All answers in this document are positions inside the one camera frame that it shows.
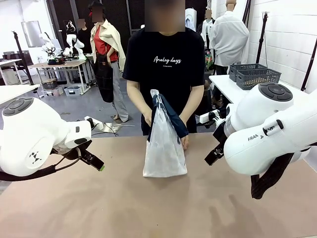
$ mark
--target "gray plastic basket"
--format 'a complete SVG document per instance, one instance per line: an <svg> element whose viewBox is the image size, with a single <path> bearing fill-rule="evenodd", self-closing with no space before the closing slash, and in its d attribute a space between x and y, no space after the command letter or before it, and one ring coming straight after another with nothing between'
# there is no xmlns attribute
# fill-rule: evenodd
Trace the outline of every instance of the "gray plastic basket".
<svg viewBox="0 0 317 238"><path fill-rule="evenodd" d="M243 90L251 90L259 83L278 83L280 76L280 72L269 68L238 70L237 85Z"/></svg>
<svg viewBox="0 0 317 238"><path fill-rule="evenodd" d="M252 63L252 64L233 64L230 66L229 70L229 78L233 81L237 81L237 71L243 69L260 69L260 68L267 68L266 66L259 64L259 63Z"/></svg>

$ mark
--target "beige tabletop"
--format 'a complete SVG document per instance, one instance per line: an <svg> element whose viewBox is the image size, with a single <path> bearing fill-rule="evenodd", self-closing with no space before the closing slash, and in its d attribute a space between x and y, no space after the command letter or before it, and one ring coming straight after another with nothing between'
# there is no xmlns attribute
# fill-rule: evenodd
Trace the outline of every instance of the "beige tabletop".
<svg viewBox="0 0 317 238"><path fill-rule="evenodd" d="M85 60L71 60L66 61L65 64L57 64L57 65L48 65L48 63L36 63L34 65L28 66L29 68L61 68L61 67L78 67L81 64L85 63Z"/></svg>
<svg viewBox="0 0 317 238"><path fill-rule="evenodd" d="M188 174L144 178L146 138L94 139L84 163L0 196L3 238L298 238L317 234L317 174L305 161L289 166L263 199L250 178L224 159L204 161L216 145L209 133L190 137Z"/></svg>
<svg viewBox="0 0 317 238"><path fill-rule="evenodd" d="M40 84L0 86L0 104L10 101L11 99L30 92L38 87L40 87Z"/></svg>
<svg viewBox="0 0 317 238"><path fill-rule="evenodd" d="M9 59L9 60L4 60L0 62L0 66L6 66L6 65L14 65L15 62L18 62L22 59Z"/></svg>

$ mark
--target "plastic bag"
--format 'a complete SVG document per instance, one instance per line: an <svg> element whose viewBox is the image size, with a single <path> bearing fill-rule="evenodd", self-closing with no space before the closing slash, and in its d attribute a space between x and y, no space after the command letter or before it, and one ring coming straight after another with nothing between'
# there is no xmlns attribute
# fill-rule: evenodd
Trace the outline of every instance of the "plastic bag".
<svg viewBox="0 0 317 238"><path fill-rule="evenodd" d="M159 95L151 90L152 97ZM144 177L167 178L187 173L184 149L161 101L152 120L150 141L147 141Z"/></svg>

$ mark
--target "logo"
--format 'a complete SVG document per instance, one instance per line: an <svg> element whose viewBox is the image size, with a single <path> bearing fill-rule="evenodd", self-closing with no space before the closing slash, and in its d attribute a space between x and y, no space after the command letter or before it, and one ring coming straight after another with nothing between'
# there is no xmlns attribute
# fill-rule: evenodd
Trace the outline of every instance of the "logo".
<svg viewBox="0 0 317 238"><path fill-rule="evenodd" d="M162 59L160 59L158 56L155 57L154 59L155 63L158 62L162 62L165 63L166 65L168 65L169 63L173 63L173 64L179 64L182 62L181 59L174 59L174 57L172 59L165 59L165 57L163 57Z"/></svg>
<svg viewBox="0 0 317 238"><path fill-rule="evenodd" d="M37 158L37 155L38 155L38 152L36 152L36 153L33 152L32 154L30 154L29 158L30 158L31 156L33 156L34 159L35 159L35 161L34 161L32 164L34 164L34 163L37 162L38 160L42 160L42 159L40 159L40 158Z"/></svg>

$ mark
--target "white wall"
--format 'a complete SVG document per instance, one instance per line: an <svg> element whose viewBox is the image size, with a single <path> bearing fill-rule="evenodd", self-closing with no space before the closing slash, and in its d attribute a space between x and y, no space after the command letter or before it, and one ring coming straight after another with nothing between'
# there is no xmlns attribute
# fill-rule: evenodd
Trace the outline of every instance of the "white wall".
<svg viewBox="0 0 317 238"><path fill-rule="evenodd" d="M45 0L21 0L22 9L18 0L0 1L0 58L3 52L18 51L12 31L18 34L22 50L29 50L33 63L37 57L46 59L47 54L41 48L28 48L22 21L39 21L42 32L47 32L53 38L49 16L46 11Z"/></svg>
<svg viewBox="0 0 317 238"><path fill-rule="evenodd" d="M317 37L317 0L253 0L248 63L256 61L264 11L269 12L265 28L267 66L281 72L282 81L301 88ZM260 63L266 65L264 43ZM317 60L307 92L316 88Z"/></svg>

